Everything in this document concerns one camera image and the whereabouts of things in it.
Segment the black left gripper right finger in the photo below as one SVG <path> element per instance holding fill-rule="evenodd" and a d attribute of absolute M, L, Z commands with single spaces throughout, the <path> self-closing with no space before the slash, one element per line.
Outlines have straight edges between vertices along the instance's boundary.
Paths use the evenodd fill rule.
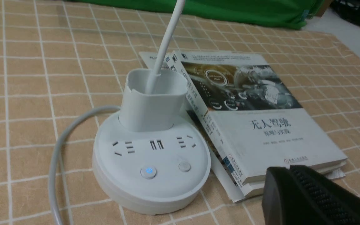
<path fill-rule="evenodd" d="M 290 167 L 311 205 L 332 225 L 360 225 L 360 198 L 302 165 Z"/>

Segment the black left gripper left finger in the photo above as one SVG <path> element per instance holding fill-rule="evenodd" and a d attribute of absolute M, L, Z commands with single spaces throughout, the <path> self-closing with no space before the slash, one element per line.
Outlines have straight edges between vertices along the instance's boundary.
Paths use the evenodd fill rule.
<path fill-rule="evenodd" d="M 334 225 L 314 201 L 308 188 L 326 178 L 308 167 L 269 167 L 266 170 L 262 210 L 266 225 Z"/>

